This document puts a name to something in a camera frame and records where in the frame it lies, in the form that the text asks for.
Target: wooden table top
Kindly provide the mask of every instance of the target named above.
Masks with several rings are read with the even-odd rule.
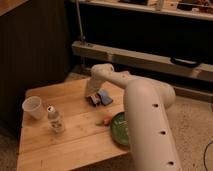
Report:
[[[41,120],[24,112],[18,156],[18,171],[65,171],[126,154],[113,142],[109,127],[97,126],[104,116],[123,111],[123,90],[104,83],[114,100],[108,106],[93,107],[84,98],[86,80],[56,84],[26,92],[39,96],[43,106],[55,106],[63,115],[66,131],[55,134],[46,116]]]

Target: green bowl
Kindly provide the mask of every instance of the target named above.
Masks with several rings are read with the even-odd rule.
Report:
[[[129,146],[128,126],[124,112],[116,114],[110,122],[112,139],[118,144]]]

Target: cable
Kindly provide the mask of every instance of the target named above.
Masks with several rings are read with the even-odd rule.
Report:
[[[204,153],[203,153],[203,164],[204,164],[204,167],[205,167],[206,171],[208,171],[208,168],[207,168],[207,165],[206,165],[206,152],[207,152],[207,150],[208,150],[208,148],[209,148],[209,146],[210,146],[211,144],[213,144],[213,141],[210,141],[210,142],[206,145],[205,150],[204,150]]]

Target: plastic bottle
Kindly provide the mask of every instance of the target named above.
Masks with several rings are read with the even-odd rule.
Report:
[[[65,125],[63,122],[62,115],[60,115],[59,112],[53,106],[49,106],[47,108],[47,112],[48,120],[50,121],[53,130],[56,133],[63,132],[65,130]]]

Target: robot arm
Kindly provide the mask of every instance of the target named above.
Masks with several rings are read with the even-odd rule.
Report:
[[[86,96],[105,81],[123,89],[131,152],[139,171],[181,171],[165,108],[175,100],[174,89],[157,80],[114,72],[111,64],[91,69]]]

